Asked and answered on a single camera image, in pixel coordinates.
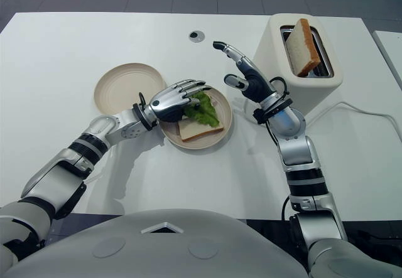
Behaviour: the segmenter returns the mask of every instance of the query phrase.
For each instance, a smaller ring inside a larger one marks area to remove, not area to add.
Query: plate
[[[94,99],[103,114],[113,115],[140,103],[139,92],[145,101],[150,101],[164,88],[162,76],[153,67],[144,63],[127,63],[103,75],[96,85]]]
[[[170,142],[186,149],[204,149],[217,144],[226,136],[227,132],[231,128],[233,120],[231,105],[227,101],[226,97],[215,88],[205,91],[205,93],[211,98],[211,103],[215,107],[216,114],[219,121],[224,126],[224,130],[214,134],[206,134],[204,136],[197,137],[194,140],[183,142],[180,138],[177,123],[161,121],[160,126],[162,128],[162,132],[170,140]]]

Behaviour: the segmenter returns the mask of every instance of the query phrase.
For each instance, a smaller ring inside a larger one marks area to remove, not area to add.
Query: black band
[[[272,116],[276,115],[277,113],[279,113],[281,110],[285,109],[286,107],[288,107],[292,103],[293,103],[292,99],[288,98],[285,101],[281,102],[276,107],[274,107],[272,110],[269,110],[268,112],[265,112],[265,114],[264,114],[265,121],[267,121],[269,118],[271,118]]]
[[[68,148],[72,149],[73,151],[79,153],[83,157],[87,158],[93,165],[98,163],[100,160],[98,154],[91,150],[91,148],[81,144],[73,142]]]
[[[148,122],[147,122],[146,119],[144,118],[143,113],[142,113],[141,110],[139,109],[138,104],[133,104],[133,110],[134,110],[135,114],[137,115],[137,118],[141,121],[141,123],[145,126],[145,128],[146,128],[147,130],[149,130],[149,131],[152,130],[152,127],[153,127],[153,126],[151,126],[151,125],[148,124]]]
[[[84,140],[84,141],[88,142],[89,144],[92,144],[100,151],[100,153],[102,153],[102,155],[104,155],[107,152],[106,144],[104,144],[102,140],[100,140],[99,138],[96,138],[93,135],[82,134],[78,139]]]
[[[48,201],[42,200],[41,198],[37,198],[35,196],[27,196],[25,198],[23,198],[22,200],[19,200],[18,203],[30,203],[32,205],[36,205],[42,209],[44,209],[44,211],[48,214],[50,222],[52,222],[52,220],[55,217],[55,207],[53,207],[53,205],[51,203],[49,203]]]
[[[290,181],[300,181],[302,179],[317,179],[322,177],[324,177],[324,175],[322,174],[320,168],[289,171],[286,173],[286,178]]]
[[[314,168],[308,170],[289,171],[286,173],[286,178],[288,181],[303,181],[306,179],[314,180],[323,178],[323,174],[320,168]],[[327,185],[322,181],[322,179],[319,179],[318,183],[316,184],[289,184],[289,189],[291,195],[293,196],[315,196],[326,195],[328,193]]]
[[[290,194],[293,196],[315,196],[326,195],[327,185],[324,183],[310,185],[289,185]]]

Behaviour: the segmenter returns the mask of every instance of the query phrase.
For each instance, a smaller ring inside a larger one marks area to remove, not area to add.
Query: toast
[[[307,19],[299,19],[285,42],[293,73],[305,77],[321,61]]]
[[[224,130],[222,123],[219,123],[217,127],[211,127],[208,124],[201,124],[190,118],[180,120],[178,122],[178,128],[183,142],[190,141],[206,134]]]

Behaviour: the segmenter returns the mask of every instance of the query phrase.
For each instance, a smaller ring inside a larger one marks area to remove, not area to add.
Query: table surface
[[[223,83],[235,64],[213,40],[255,54],[269,16],[20,13],[0,34],[0,205],[99,115],[93,93],[124,63],[156,68],[166,83],[206,80],[232,104],[234,124],[203,151],[172,145],[159,129],[122,142],[98,163],[74,212],[123,214],[198,208],[235,218],[279,219],[289,194],[266,130],[245,119],[244,97]],[[361,19],[320,17],[344,82],[307,120],[344,100],[402,124],[402,95]],[[192,43],[193,30],[205,41]],[[402,145],[391,124],[339,107],[308,128],[343,220],[400,220]]]
[[[402,33],[375,31],[372,37],[402,90]]]

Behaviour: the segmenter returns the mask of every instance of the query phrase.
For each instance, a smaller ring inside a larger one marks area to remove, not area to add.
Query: lettuce leaf
[[[192,95],[192,98],[200,100],[199,105],[188,105],[184,108],[184,114],[188,118],[192,118],[201,124],[209,124],[212,127],[219,125],[219,120],[216,115],[216,110],[211,104],[211,99],[204,92],[199,92]]]

